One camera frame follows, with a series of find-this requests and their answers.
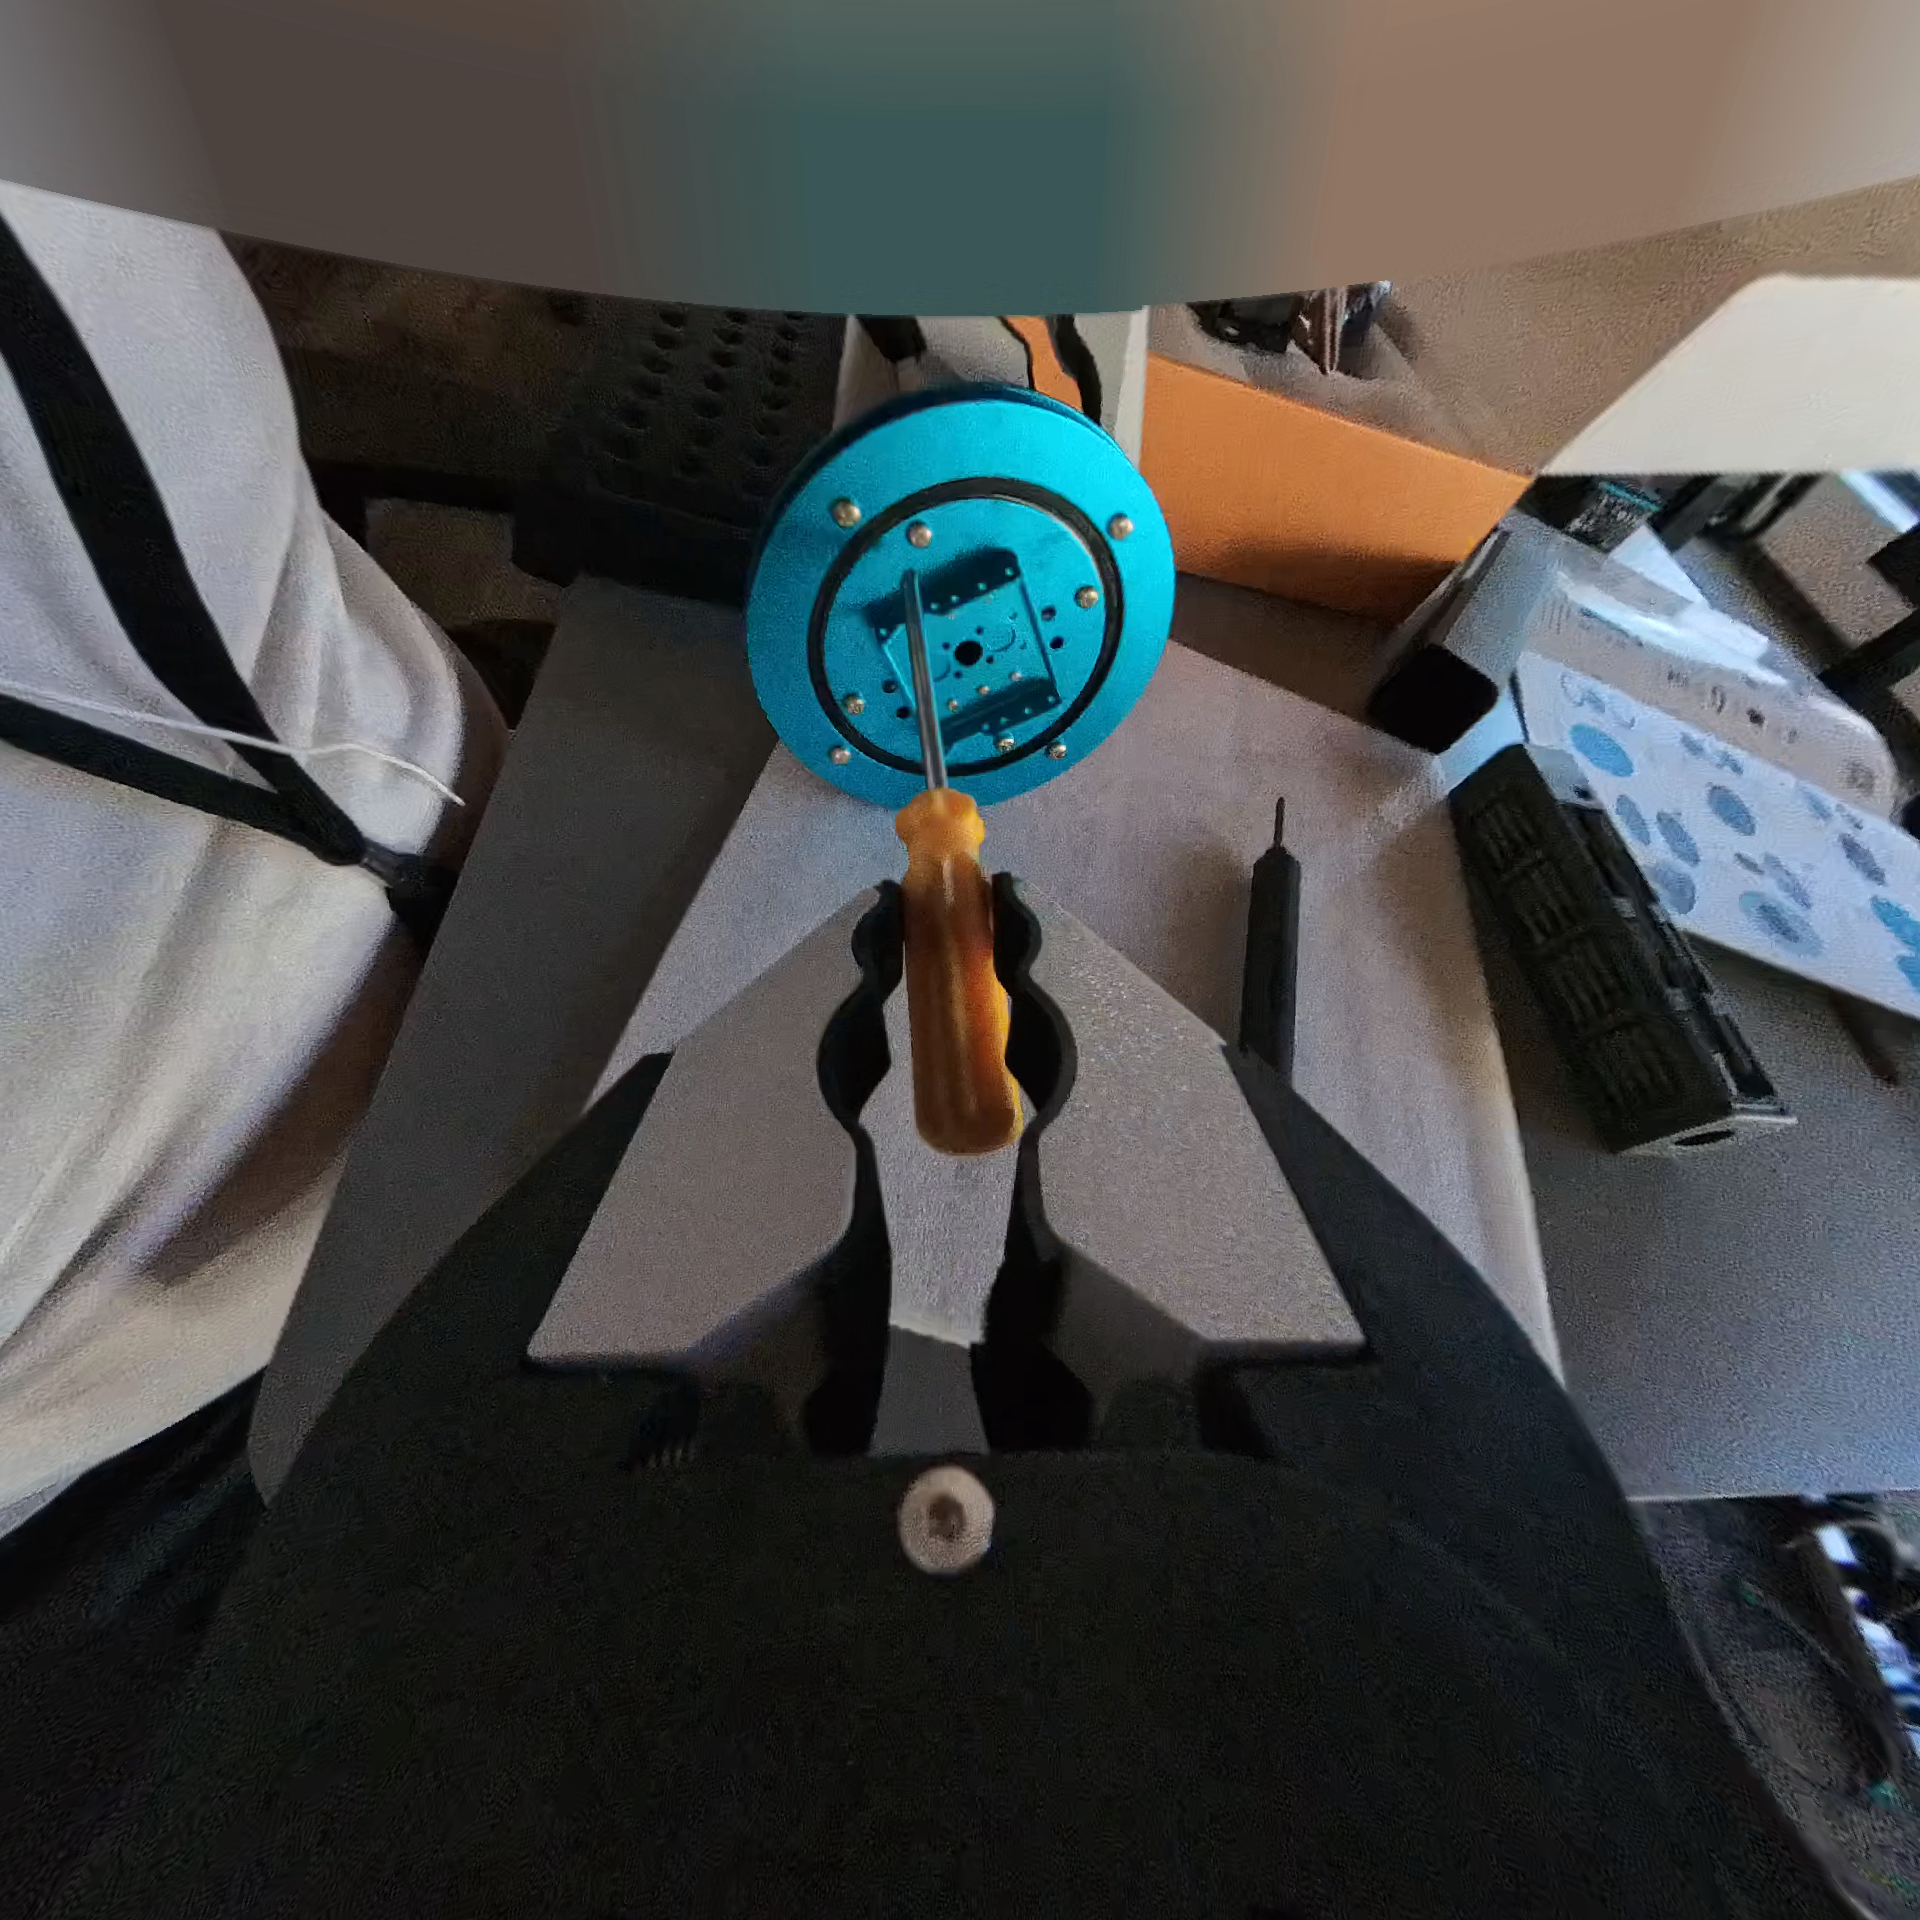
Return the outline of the grey desk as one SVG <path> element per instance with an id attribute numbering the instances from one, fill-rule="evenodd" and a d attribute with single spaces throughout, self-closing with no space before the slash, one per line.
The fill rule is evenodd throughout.
<path id="1" fill-rule="evenodd" d="M 1173 643 L 1326 674 L 1366 668 L 1373 636 L 1186 583 Z M 268 1496 L 374 1332 L 591 1101 L 773 747 L 735 613 L 566 592 L 260 1388 Z M 1914 1490 L 1914 1071 L 1877 1087 L 1807 991 L 1719 979 L 1799 1127 L 1693 1164 L 1578 1147 L 1524 1008 L 1491 1000 L 1587 1411 L 1636 1498 Z"/>

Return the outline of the printed instruction sheet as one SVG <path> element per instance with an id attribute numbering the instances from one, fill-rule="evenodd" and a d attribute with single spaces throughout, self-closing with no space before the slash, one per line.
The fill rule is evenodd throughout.
<path id="1" fill-rule="evenodd" d="M 1524 653 L 1515 696 L 1527 741 L 1570 755 L 1687 936 L 1918 1016 L 1918 845 L 1899 825 L 1570 666 Z"/>

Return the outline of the black screwdriver bit case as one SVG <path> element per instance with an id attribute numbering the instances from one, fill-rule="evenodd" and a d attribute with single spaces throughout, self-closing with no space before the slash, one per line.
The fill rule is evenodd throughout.
<path id="1" fill-rule="evenodd" d="M 1690 1159 L 1796 1124 L 1567 752 L 1502 747 L 1454 787 L 1449 815 L 1597 1146 Z"/>

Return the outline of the blue round metal turntable base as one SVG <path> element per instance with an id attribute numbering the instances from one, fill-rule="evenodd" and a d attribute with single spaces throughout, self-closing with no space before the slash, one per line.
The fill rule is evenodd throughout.
<path id="1" fill-rule="evenodd" d="M 1002 385 L 910 394 L 836 429 L 762 529 L 742 636 L 791 755 L 899 809 L 929 713 L 949 779 L 989 807 L 1062 778 L 1162 666 L 1177 572 L 1127 452 Z"/>

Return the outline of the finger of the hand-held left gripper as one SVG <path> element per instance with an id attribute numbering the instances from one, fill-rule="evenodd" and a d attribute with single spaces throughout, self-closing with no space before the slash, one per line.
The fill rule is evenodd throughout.
<path id="1" fill-rule="evenodd" d="M 1140 436 L 1146 425 L 1149 309 L 1052 316 L 1050 347 L 1065 395 L 1108 436 Z"/>
<path id="2" fill-rule="evenodd" d="M 929 338 L 914 316 L 850 316 L 836 370 L 836 415 L 865 416 L 929 385 Z"/>

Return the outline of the black electric screwdriver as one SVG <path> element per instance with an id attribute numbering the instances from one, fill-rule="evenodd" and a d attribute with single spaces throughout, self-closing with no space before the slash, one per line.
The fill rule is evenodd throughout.
<path id="1" fill-rule="evenodd" d="M 1238 1047 L 1291 1084 L 1299 1033 L 1303 869 L 1286 842 L 1286 803 L 1277 800 L 1271 845 L 1252 866 L 1246 912 Z"/>

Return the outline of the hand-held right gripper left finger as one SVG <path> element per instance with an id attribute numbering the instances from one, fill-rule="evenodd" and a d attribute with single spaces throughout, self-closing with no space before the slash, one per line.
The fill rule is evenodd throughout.
<path id="1" fill-rule="evenodd" d="M 862 1119 L 901 972 L 884 881 L 671 1052 L 530 1362 L 751 1388 L 813 1452 L 868 1448 L 893 1253 Z"/>

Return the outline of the cardboard box with white flaps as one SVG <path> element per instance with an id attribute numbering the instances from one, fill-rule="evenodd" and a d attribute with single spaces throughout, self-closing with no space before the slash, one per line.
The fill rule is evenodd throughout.
<path id="1" fill-rule="evenodd" d="M 1151 307 L 1143 468 L 1181 572 L 1409 613 L 1578 452 L 1915 452 L 1918 181 L 1394 282 L 1354 370 Z"/>

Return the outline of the white foam sheet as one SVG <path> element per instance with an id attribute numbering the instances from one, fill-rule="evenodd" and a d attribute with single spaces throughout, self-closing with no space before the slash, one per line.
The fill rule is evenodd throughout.
<path id="1" fill-rule="evenodd" d="M 895 809 L 773 747 L 601 1071 L 669 1052 L 857 892 L 903 871 Z M 1246 892 L 1284 803 L 1303 871 L 1297 1091 L 1471 1260 L 1564 1375 L 1509 1074 L 1442 778 L 1351 719 L 1171 643 L 1123 727 L 1059 779 L 989 807 L 985 860 L 1123 954 L 1222 1041 Z M 865 1124 L 895 1236 L 895 1323 L 957 1340 L 982 1311 L 1015 1149 L 919 1138 L 906 1071 Z"/>

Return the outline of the dark bit case sleeve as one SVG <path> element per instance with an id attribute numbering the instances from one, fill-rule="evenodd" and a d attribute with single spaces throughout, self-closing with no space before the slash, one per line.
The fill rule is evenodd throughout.
<path id="1" fill-rule="evenodd" d="M 1442 755 L 1495 711 L 1555 577 L 1558 535 L 1510 512 L 1391 632 L 1364 722 Z"/>

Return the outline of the yellow handled screwdriver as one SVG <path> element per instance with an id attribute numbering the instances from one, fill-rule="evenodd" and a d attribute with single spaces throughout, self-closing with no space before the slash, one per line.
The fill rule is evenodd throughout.
<path id="1" fill-rule="evenodd" d="M 985 823 L 947 772 L 914 569 L 903 575 L 901 597 L 923 762 L 923 788 L 895 817 L 914 1115 L 935 1152 L 982 1159 L 1023 1127 L 1023 1098 L 1005 1066 L 1013 1008 L 994 964 L 991 888 L 979 861 Z"/>

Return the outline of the printed instruction booklet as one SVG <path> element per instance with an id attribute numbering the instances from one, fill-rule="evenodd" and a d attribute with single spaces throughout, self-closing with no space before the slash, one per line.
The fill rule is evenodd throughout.
<path id="1" fill-rule="evenodd" d="M 1777 640 L 1629 567 L 1558 561 L 1527 647 L 1881 819 L 1905 800 L 1883 733 Z"/>

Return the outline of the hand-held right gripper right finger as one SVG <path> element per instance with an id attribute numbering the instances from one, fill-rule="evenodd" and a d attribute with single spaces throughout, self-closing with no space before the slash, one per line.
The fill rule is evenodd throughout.
<path id="1" fill-rule="evenodd" d="M 1359 1359 L 1228 1042 L 1043 889 L 999 873 L 991 898 L 1030 1114 L 975 1343 L 989 1450 L 1078 1450 L 1130 1402 L 1203 1418 L 1241 1367 Z"/>

